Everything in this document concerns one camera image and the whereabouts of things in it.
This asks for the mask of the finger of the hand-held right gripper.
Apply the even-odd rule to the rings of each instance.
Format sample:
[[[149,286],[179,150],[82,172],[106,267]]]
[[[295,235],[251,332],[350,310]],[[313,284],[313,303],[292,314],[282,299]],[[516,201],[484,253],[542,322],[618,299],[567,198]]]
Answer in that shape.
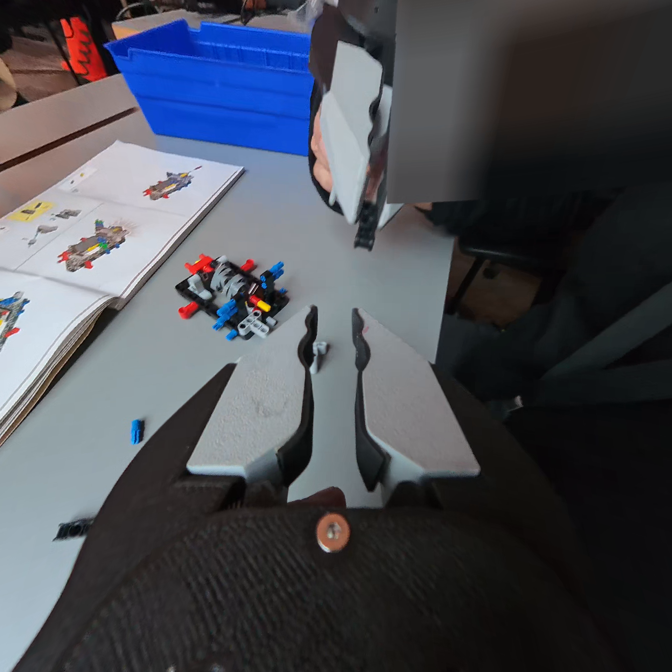
[[[359,218],[372,177],[382,78],[382,64],[364,48],[337,43],[321,131],[332,175],[330,203],[339,204],[349,224]]]
[[[377,230],[382,230],[403,208],[403,204],[391,203],[388,200],[387,165],[389,156],[391,105],[392,88],[388,85],[383,85],[374,120],[373,139],[373,167],[377,185],[374,199],[374,218]]]

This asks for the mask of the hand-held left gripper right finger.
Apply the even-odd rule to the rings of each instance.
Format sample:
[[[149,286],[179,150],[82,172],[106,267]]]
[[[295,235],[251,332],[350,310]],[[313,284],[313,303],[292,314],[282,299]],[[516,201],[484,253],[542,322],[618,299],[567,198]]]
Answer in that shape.
[[[368,492],[481,473],[431,364],[361,308],[356,352],[356,461]]]

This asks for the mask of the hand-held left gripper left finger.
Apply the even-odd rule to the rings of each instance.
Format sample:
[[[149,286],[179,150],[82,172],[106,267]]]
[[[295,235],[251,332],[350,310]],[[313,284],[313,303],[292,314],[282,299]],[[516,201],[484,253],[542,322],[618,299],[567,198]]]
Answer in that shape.
[[[317,316],[317,307],[304,307],[239,359],[187,461],[189,474],[289,487],[304,472],[313,450]]]

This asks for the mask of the small black lego piece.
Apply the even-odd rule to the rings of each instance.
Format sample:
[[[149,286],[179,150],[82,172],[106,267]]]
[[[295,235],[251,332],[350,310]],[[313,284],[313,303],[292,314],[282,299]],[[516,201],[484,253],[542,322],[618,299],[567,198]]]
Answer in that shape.
[[[365,202],[356,220],[356,234],[353,242],[355,249],[373,250],[379,218],[378,206]]]

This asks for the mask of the lego chassis assembly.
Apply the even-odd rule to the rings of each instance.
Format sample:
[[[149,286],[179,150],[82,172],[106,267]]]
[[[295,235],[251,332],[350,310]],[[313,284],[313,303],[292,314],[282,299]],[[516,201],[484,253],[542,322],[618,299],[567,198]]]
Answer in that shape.
[[[228,341],[265,339],[275,330],[276,316],[289,302],[287,290],[278,285],[284,262],[256,273],[253,259],[238,265],[225,255],[201,254],[184,267],[188,277],[175,286],[184,301],[178,309],[180,319],[206,315],[214,321],[214,331],[227,331]]]

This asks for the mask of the lego instruction booklet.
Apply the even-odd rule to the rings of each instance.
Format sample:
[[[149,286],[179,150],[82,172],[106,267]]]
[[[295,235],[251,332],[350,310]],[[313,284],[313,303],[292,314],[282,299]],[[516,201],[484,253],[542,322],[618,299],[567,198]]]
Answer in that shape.
[[[1,443],[243,173],[116,141],[1,217]]]

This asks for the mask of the black three-hole lego beam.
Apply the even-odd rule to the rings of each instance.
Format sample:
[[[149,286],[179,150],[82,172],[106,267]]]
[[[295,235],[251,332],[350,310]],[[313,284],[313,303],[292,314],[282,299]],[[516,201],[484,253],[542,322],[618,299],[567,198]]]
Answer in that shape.
[[[96,517],[81,517],[58,525],[53,542],[84,538],[91,529]]]

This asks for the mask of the person's right hand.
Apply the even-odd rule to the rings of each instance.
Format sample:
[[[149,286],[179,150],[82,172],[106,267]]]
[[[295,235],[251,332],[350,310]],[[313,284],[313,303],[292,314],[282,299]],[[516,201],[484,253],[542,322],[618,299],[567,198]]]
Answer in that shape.
[[[310,149],[315,159],[312,173],[318,187],[322,189],[328,197],[331,196],[333,189],[333,178],[329,166],[329,160],[324,145],[323,135],[319,128],[315,128],[310,143]]]

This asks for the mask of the blue plastic bin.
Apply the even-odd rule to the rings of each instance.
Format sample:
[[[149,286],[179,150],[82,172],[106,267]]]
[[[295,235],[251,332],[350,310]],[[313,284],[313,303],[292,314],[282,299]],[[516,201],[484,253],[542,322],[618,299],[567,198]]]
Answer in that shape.
[[[154,133],[307,156],[309,35],[181,19],[105,48]]]

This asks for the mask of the orange traffic cone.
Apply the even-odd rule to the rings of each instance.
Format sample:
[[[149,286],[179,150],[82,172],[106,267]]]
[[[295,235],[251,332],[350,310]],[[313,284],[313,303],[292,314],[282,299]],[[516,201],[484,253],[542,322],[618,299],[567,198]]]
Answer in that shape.
[[[108,73],[88,24],[73,16],[61,19],[61,28],[66,46],[66,59],[61,61],[62,70],[71,71],[88,82],[105,79]]]

